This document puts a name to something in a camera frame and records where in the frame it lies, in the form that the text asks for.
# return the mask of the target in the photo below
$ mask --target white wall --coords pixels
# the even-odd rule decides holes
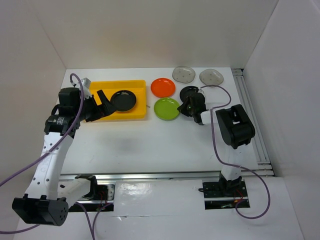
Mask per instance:
[[[67,69],[243,68],[278,0],[28,0]]]
[[[244,77],[269,157],[284,176],[306,240],[320,236],[319,67],[317,5],[279,0]]]
[[[45,120],[66,69],[24,0],[0,0],[0,35],[1,182],[39,157]],[[16,229],[11,204],[23,196],[31,171],[0,188],[1,231]]]

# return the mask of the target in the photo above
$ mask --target black plate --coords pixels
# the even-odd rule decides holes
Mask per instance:
[[[118,112],[126,112],[136,105],[137,98],[132,91],[121,90],[112,95],[110,102]]]
[[[182,102],[185,102],[188,96],[192,96],[199,91],[199,88],[196,86],[186,86],[180,91],[180,99]]]

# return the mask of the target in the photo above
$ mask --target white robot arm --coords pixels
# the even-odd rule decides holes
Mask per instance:
[[[78,199],[82,196],[93,198],[97,194],[97,180],[92,175],[78,175],[67,186],[58,186],[68,149],[80,127],[80,122],[83,120],[92,122],[116,111],[102,90],[97,92],[101,100],[101,105],[97,105],[89,91],[91,83],[89,79],[84,78],[81,83],[84,102],[78,122],[61,144],[38,164],[24,196],[13,200],[12,209],[27,224],[61,226],[66,220],[68,209]],[[53,108],[51,116],[45,122],[41,155],[61,139],[76,118],[80,107],[80,86],[79,83],[73,86],[60,90],[59,104]]]

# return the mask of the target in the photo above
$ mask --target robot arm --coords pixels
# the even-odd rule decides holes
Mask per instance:
[[[97,180],[91,175],[78,175],[67,186],[58,186],[67,152],[80,127],[80,122],[83,120],[92,122],[116,111],[102,90],[97,92],[101,100],[101,104],[97,105],[89,91],[91,83],[89,79],[84,78],[81,83],[84,102],[78,122],[61,144],[38,164],[24,196],[13,200],[12,209],[27,224],[61,226],[66,220],[68,209],[79,198],[82,196],[93,198],[97,194]],[[59,104],[53,108],[51,116],[45,122],[41,155],[57,143],[76,118],[81,101],[80,86],[79,83],[73,86],[60,90]]]
[[[178,111],[187,117],[193,117],[194,122],[199,125],[211,124],[211,113],[207,110],[203,91],[195,86],[184,88],[180,92],[180,99],[183,104]],[[230,146],[228,163],[241,166],[243,162],[243,151],[246,145],[251,142],[256,131],[246,111],[241,104],[228,109],[220,109],[215,112],[215,124],[219,124],[222,139]],[[224,165],[222,167],[219,185],[222,191],[228,192],[240,186],[242,181],[241,169]]]

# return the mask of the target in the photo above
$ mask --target white table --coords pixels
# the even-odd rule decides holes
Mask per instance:
[[[150,182],[161,192],[141,194],[143,187],[124,195],[117,188],[113,212],[102,212],[95,225],[97,240],[303,240],[299,223],[284,180],[281,177],[264,178],[271,195],[269,212],[262,218],[248,220],[235,209],[205,210],[203,194],[198,191],[199,180],[179,184],[168,180],[167,185]],[[243,214],[256,216],[267,206],[267,194],[257,177],[245,177],[250,208],[241,208]],[[91,223],[96,212],[90,212]],[[30,227],[21,219],[17,229]],[[69,213],[62,226],[39,226],[16,234],[14,240],[90,240],[91,235],[83,212]]]
[[[182,103],[179,93],[185,86],[201,87],[199,74],[207,69],[193,68],[195,80],[190,84],[176,82],[172,98]],[[232,105],[240,103],[234,78],[229,67],[215,67],[224,77],[222,87],[232,96]],[[118,69],[68,69],[62,88],[70,87],[70,74],[95,81],[145,80],[147,85],[147,114],[144,120],[81,123],[72,146],[64,161],[62,174],[111,174],[111,173],[164,173],[220,171],[212,143],[211,126],[200,126],[192,117],[182,114],[172,121],[163,121],[154,113],[159,99],[150,90],[157,78],[172,79],[173,68],[118,68]],[[228,96],[218,88],[204,88],[207,108],[228,101]],[[220,157],[227,160],[229,146],[217,131]],[[257,157],[252,144],[246,147],[245,163],[257,169]]]

